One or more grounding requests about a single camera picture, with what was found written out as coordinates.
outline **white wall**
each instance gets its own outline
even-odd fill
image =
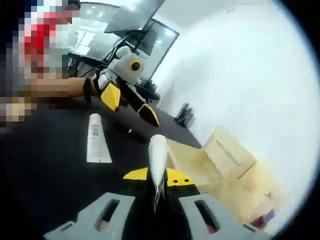
[[[252,5],[270,0],[165,0],[157,15],[174,22],[183,31],[221,9],[234,5]]]
[[[202,144],[223,125],[274,169],[288,196],[276,233],[306,196],[320,143],[318,66],[290,14],[274,3],[217,12],[180,35],[154,80],[162,110],[191,104]]]

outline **window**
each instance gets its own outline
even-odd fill
[[[101,3],[83,2],[80,18],[75,18],[69,29],[69,51],[78,55],[102,61],[112,50],[113,45],[120,39],[113,33],[104,33],[117,6]],[[158,66],[166,56],[170,47],[179,34],[161,22],[152,19],[148,23],[156,32],[156,41],[150,55],[137,50],[137,54],[144,60],[145,70],[142,78],[153,76]]]

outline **black cable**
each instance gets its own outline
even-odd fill
[[[101,62],[103,62],[110,54],[113,55],[113,53],[114,53],[114,51],[115,51],[115,49],[116,49],[117,43],[120,42],[121,40],[122,40],[122,38],[121,38],[120,40],[116,41],[116,42],[113,44],[112,50],[104,57],[104,59],[103,59]],[[83,74],[83,75],[81,76],[81,78],[83,78],[87,73],[91,72],[92,70],[94,70],[94,69],[96,69],[96,68],[99,68],[99,67],[101,67],[101,66],[103,66],[103,65],[106,65],[106,64],[107,64],[107,63],[104,62],[103,64],[100,64],[100,65],[98,65],[98,66],[95,66],[95,67],[91,68],[91,69],[88,70],[85,74]]]
[[[130,31],[126,36],[124,36],[124,37],[122,37],[121,39],[119,39],[118,41],[116,41],[114,44],[113,44],[113,47],[112,47],[112,50],[104,57],[104,59],[101,61],[101,62],[103,62],[104,60],[106,60],[107,59],[107,57],[109,57],[109,55],[110,54],[112,54],[112,56],[113,56],[113,54],[114,54],[114,51],[118,48],[118,46],[117,46],[117,44],[118,45],[120,45],[123,41],[125,41],[129,36],[131,36],[132,34],[136,34],[136,33],[140,33],[141,32],[141,30],[132,30],[132,31]],[[91,72],[92,70],[94,70],[94,69],[96,69],[96,68],[99,68],[99,67],[101,67],[101,66],[103,66],[103,65],[106,65],[107,63],[103,63],[103,64],[101,64],[101,65],[99,65],[99,66],[95,66],[95,67],[93,67],[93,68],[91,68],[89,71],[87,71],[85,74],[83,74],[82,76],[81,76],[81,78],[83,78],[87,73],[89,73],[89,72]]]

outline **black tabletop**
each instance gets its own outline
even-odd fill
[[[144,122],[130,107],[112,112],[98,99],[92,99],[91,106],[82,98],[70,103],[69,109],[39,108],[1,135],[6,184],[17,208],[40,234],[75,221],[77,213],[102,194],[116,192],[126,173],[147,167],[153,135],[201,147],[188,129],[156,108],[159,127]],[[86,162],[92,113],[102,117],[112,163]]]

